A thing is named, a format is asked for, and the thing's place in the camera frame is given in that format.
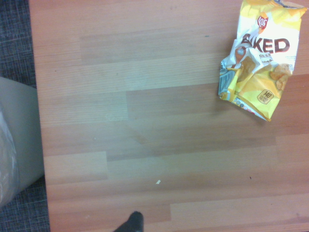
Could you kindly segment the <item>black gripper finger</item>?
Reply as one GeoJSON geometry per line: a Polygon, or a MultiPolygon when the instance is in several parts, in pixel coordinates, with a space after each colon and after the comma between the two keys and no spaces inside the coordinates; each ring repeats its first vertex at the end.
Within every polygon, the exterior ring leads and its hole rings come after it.
{"type": "Polygon", "coordinates": [[[126,222],[120,225],[114,232],[143,232],[144,217],[139,211],[134,211],[126,222]]]}

